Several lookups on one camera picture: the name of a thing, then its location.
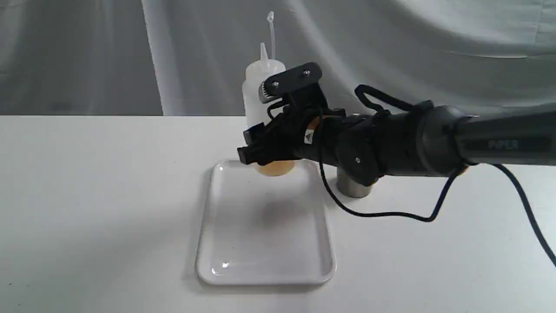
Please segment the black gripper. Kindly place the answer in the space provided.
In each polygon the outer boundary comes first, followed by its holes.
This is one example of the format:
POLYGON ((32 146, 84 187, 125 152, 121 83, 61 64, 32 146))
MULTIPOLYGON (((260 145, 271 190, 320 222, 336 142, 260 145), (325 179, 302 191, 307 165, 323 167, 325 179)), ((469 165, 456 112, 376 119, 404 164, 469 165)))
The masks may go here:
MULTIPOLYGON (((261 103, 270 103, 321 78, 316 62, 304 63, 266 78, 259 85, 258 97, 261 103)), ((272 103, 269 115, 270 123, 258 123, 243 132, 246 145, 237 149, 242 164, 266 166, 307 159, 348 174, 374 173, 371 115, 349 115, 319 103, 296 106, 286 100, 272 103)))

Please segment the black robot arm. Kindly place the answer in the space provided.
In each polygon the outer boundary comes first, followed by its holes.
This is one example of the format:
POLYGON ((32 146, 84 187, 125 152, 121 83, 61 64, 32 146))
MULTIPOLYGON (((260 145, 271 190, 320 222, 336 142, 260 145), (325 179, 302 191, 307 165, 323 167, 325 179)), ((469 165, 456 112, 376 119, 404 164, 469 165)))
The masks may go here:
POLYGON ((330 109, 315 62, 260 84, 285 111, 244 131, 240 162, 308 159, 339 168, 362 186, 382 176, 447 177, 475 164, 555 165, 555 105, 473 116, 424 101, 411 105, 367 85, 356 94, 373 115, 330 109))

